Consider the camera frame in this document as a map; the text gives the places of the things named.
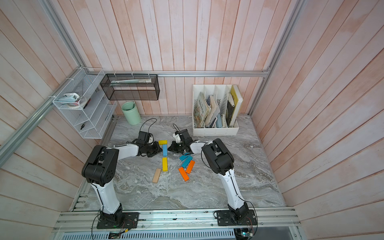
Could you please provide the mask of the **light blue block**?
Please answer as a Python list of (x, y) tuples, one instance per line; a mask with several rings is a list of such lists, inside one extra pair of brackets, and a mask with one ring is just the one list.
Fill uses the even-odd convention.
[(168, 146), (167, 146), (167, 144), (162, 145), (162, 149), (163, 149), (163, 157), (167, 157), (168, 156)]

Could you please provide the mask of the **long yellow block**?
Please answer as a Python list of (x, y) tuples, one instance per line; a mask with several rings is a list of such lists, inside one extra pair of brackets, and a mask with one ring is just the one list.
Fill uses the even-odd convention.
[(163, 169), (163, 172), (168, 171), (168, 158), (167, 157), (162, 158), (162, 169)]

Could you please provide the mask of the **natural wood block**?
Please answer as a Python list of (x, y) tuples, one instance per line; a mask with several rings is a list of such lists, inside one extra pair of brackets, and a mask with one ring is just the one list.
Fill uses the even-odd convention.
[(162, 169), (159, 169), (159, 168), (156, 169), (155, 175), (154, 175), (153, 180), (152, 180), (153, 183), (155, 183), (155, 184), (158, 183), (161, 172), (162, 172)]

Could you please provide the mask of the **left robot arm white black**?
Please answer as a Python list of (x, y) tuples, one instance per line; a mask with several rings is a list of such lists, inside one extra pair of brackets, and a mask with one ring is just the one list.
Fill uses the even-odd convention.
[(151, 158), (162, 149), (152, 134), (139, 131), (133, 142), (118, 146), (97, 145), (93, 148), (83, 169), (82, 176), (95, 190), (101, 206), (99, 224), (121, 227), (125, 224), (125, 215), (114, 189), (113, 178), (119, 160), (131, 157)]

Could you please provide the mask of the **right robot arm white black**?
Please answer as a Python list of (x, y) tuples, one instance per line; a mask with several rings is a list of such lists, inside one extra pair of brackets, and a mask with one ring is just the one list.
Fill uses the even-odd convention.
[(188, 130), (173, 133), (174, 141), (168, 148), (174, 153), (186, 156), (200, 154), (203, 163), (219, 176), (228, 198), (229, 218), (232, 224), (239, 225), (246, 219), (249, 206), (241, 195), (234, 172), (234, 157), (219, 138), (210, 142), (193, 140)]

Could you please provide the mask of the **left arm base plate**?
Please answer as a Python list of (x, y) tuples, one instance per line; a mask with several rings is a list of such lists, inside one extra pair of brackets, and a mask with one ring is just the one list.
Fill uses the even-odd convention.
[(135, 229), (138, 225), (140, 213), (128, 212), (109, 215), (102, 212), (97, 229)]

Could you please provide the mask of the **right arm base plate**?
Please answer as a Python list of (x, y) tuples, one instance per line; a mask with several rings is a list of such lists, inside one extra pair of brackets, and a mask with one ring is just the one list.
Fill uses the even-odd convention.
[(258, 221), (254, 210), (248, 210), (248, 212), (237, 218), (235, 214), (230, 210), (219, 210), (214, 212), (214, 217), (217, 220), (219, 226), (250, 226), (256, 227)]

